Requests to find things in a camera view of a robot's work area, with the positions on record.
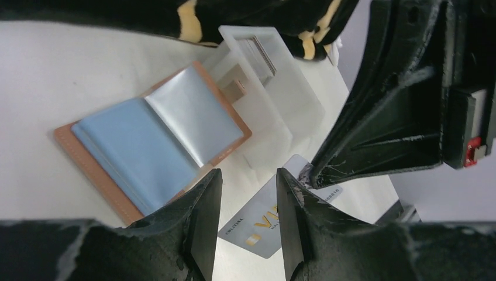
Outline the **silver VIP credit card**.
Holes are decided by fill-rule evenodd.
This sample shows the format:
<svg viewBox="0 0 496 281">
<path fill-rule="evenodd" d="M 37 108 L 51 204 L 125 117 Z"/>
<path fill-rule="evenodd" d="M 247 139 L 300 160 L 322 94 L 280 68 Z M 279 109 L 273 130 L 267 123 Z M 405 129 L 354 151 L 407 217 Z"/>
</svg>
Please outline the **silver VIP credit card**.
<svg viewBox="0 0 496 281">
<path fill-rule="evenodd" d="M 265 259 L 281 248 L 275 176 L 219 230 L 218 237 Z"/>
</svg>

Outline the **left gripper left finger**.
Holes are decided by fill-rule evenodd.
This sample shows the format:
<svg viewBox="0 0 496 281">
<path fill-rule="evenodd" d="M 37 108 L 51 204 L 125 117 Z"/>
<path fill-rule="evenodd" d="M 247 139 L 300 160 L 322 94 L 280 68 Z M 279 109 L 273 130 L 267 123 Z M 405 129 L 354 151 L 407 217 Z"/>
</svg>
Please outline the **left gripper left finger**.
<svg viewBox="0 0 496 281">
<path fill-rule="evenodd" d="M 1 222 L 2 280 L 211 280 L 222 195 L 211 170 L 126 228 L 93 219 Z"/>
</svg>

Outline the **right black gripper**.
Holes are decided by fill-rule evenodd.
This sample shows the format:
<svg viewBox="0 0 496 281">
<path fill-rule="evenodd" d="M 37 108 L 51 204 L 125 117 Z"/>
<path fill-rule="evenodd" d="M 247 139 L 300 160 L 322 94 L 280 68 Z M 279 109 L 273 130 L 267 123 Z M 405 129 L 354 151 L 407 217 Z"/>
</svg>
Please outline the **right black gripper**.
<svg viewBox="0 0 496 281">
<path fill-rule="evenodd" d="M 443 160 L 464 169 L 489 156 L 494 139 L 495 1 L 373 1 L 360 70 L 308 184 Z"/>
</svg>

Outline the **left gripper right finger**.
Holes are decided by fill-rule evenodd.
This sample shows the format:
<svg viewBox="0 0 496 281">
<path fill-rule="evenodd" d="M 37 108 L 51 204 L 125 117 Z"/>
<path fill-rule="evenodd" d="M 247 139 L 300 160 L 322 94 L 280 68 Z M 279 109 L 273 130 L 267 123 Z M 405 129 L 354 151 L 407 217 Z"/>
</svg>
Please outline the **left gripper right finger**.
<svg viewBox="0 0 496 281">
<path fill-rule="evenodd" d="M 373 225 L 276 174 L 287 280 L 494 280 L 493 222 Z"/>
</svg>

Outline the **tan leather card holder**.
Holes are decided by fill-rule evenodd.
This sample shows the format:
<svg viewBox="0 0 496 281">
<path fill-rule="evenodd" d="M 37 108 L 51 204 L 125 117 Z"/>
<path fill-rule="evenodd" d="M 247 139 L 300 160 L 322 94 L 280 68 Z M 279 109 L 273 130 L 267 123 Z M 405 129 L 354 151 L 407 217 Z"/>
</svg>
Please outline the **tan leather card holder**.
<svg viewBox="0 0 496 281">
<path fill-rule="evenodd" d="M 195 61 L 53 135 L 128 225 L 186 193 L 252 132 Z"/>
</svg>

